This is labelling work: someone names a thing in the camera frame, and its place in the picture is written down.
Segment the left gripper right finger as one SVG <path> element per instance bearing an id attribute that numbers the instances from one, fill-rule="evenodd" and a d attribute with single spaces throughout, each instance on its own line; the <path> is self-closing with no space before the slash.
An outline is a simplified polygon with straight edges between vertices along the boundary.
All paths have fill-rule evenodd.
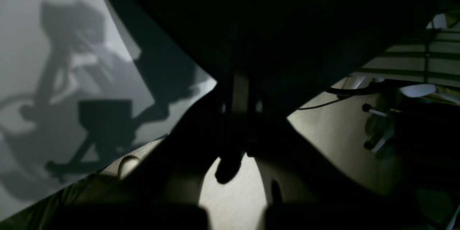
<path id="1" fill-rule="evenodd" d="M 356 183 L 270 107 L 255 79 L 243 77 L 242 149 L 258 166 L 267 230 L 412 230 L 424 227 L 412 203 L 386 199 Z"/>

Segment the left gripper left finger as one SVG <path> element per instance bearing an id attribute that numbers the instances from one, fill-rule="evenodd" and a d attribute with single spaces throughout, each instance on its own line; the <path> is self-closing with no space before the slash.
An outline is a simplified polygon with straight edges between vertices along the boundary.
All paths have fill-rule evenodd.
<path id="1" fill-rule="evenodd" d="M 199 207 L 205 175 L 221 159 L 226 184 L 241 165 L 241 74 L 198 100 L 174 130 L 118 185 L 90 203 L 56 212 L 49 230 L 207 230 Z"/>

